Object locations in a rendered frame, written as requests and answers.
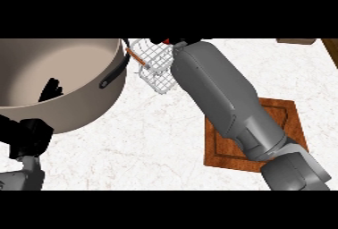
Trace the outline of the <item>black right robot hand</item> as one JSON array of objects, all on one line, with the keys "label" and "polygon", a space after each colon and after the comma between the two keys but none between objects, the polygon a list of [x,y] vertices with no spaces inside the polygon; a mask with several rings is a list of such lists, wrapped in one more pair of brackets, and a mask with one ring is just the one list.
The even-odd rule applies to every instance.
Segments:
[{"label": "black right robot hand", "polygon": [[[188,45],[200,42],[203,39],[213,39],[213,38],[170,38],[170,45],[176,45],[181,42],[185,42]],[[166,38],[151,38],[151,42],[159,45],[160,43],[163,43],[163,41],[166,40]]]}]

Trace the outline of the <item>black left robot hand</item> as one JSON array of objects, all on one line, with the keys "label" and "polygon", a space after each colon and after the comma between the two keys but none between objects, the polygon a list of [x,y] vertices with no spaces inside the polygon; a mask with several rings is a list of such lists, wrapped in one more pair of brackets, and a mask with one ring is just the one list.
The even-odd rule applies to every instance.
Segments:
[{"label": "black left robot hand", "polygon": [[9,145],[9,158],[39,157],[48,149],[54,131],[40,118],[17,122],[0,114],[0,142]]}]

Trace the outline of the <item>brown wooden cutting board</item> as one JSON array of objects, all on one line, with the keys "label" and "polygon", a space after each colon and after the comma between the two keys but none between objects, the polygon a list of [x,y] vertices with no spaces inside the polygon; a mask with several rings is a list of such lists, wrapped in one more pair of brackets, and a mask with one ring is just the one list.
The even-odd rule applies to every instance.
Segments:
[{"label": "brown wooden cutting board", "polygon": [[[260,98],[259,101],[288,136],[308,148],[296,102],[272,98]],[[235,141],[221,136],[213,123],[206,119],[204,165],[259,173],[266,163],[266,161],[250,161],[247,159]]]}]

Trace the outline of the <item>brown wooden block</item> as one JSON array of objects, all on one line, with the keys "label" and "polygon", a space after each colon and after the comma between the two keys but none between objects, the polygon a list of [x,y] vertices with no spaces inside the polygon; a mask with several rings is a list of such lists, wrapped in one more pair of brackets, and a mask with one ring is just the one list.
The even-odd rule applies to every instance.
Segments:
[{"label": "brown wooden block", "polygon": [[277,38],[278,43],[297,45],[312,45],[316,40],[316,38]]}]

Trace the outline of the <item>large beige pot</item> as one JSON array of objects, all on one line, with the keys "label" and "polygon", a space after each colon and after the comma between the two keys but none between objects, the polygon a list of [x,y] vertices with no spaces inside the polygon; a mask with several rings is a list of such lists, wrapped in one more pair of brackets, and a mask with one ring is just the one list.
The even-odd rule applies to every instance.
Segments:
[{"label": "large beige pot", "polygon": [[0,38],[0,115],[77,130],[120,98],[126,60],[119,38]]}]

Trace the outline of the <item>dark brown wooden edge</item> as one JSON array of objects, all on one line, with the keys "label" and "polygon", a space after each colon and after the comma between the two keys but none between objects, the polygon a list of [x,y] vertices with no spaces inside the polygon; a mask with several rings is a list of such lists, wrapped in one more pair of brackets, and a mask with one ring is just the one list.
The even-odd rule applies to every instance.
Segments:
[{"label": "dark brown wooden edge", "polygon": [[322,43],[328,50],[336,67],[338,68],[338,38],[324,38]]}]

